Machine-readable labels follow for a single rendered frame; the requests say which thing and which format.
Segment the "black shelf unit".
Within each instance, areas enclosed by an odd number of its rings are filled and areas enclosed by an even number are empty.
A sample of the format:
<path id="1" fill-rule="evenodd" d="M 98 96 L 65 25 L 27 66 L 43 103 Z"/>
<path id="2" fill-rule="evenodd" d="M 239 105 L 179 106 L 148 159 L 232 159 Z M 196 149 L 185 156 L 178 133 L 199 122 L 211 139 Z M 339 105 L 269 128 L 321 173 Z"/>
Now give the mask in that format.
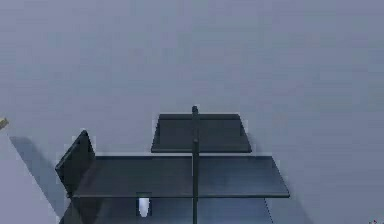
<path id="1" fill-rule="evenodd" d="M 55 171 L 70 201 L 59 224 L 273 224 L 268 199 L 290 195 L 239 115 L 198 110 L 160 115 L 147 155 L 98 155 L 82 131 Z"/>

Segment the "white rounded object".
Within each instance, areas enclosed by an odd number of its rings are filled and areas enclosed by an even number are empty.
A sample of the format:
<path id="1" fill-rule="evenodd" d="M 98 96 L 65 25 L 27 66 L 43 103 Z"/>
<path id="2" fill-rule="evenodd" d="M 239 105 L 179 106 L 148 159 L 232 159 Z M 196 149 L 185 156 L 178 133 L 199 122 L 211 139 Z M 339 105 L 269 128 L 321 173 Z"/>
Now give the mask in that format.
<path id="1" fill-rule="evenodd" d="M 141 217 L 147 217 L 149 214 L 149 208 L 150 208 L 150 199 L 149 198 L 139 198 L 138 199 L 139 205 L 139 214 Z"/>

